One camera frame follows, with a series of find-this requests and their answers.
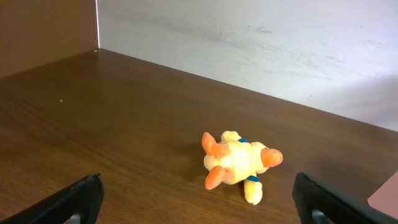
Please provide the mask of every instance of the stuffed toy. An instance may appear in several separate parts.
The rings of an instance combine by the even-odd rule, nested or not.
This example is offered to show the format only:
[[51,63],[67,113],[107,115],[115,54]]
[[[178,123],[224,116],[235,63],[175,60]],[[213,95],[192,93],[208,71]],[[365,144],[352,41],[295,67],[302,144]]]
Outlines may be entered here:
[[203,134],[201,144],[206,152],[204,165],[209,170],[205,187],[211,190],[221,182],[235,184],[244,181],[244,197],[257,205],[262,198],[262,184],[256,174],[279,165],[282,153],[259,142],[248,143],[236,131],[225,131],[217,143],[209,134]]

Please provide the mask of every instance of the orange plush foot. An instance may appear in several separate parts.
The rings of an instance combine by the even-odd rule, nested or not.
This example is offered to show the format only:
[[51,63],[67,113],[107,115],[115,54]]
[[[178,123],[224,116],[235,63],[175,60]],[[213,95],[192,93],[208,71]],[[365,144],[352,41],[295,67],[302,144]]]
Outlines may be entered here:
[[231,168],[223,168],[221,166],[215,166],[210,170],[205,180],[205,187],[211,190],[224,181],[233,178],[233,170]]
[[206,151],[206,155],[223,157],[231,154],[229,147],[225,144],[218,144],[209,133],[204,133],[201,138],[201,145]]
[[276,149],[262,149],[261,161],[264,167],[274,167],[284,160],[282,153]]

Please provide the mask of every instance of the white wall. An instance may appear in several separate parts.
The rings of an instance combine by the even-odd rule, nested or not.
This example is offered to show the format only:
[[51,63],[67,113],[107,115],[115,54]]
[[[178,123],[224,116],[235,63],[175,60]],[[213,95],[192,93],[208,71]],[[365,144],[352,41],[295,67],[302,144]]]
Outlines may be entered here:
[[101,47],[398,131],[396,0],[98,0]]

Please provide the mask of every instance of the white strip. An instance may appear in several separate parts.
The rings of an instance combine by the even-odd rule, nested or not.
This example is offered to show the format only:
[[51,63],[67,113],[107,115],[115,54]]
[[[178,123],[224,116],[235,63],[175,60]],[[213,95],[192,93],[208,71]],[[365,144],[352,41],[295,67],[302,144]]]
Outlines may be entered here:
[[101,47],[100,44],[100,23],[98,22],[98,1],[95,0],[95,10],[96,10],[96,16],[97,16],[97,38],[98,38],[98,48]]

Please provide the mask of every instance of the wooden board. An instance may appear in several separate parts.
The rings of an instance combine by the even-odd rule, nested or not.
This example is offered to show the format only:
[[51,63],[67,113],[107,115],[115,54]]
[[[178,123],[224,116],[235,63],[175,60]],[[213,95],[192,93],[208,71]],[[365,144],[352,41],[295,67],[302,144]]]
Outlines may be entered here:
[[[205,189],[201,135],[224,130],[284,154],[259,205]],[[297,172],[365,203],[397,161],[396,132],[107,50],[0,80],[0,219],[100,171],[98,223],[298,223]]]
[[95,0],[0,1],[0,77],[97,47]]

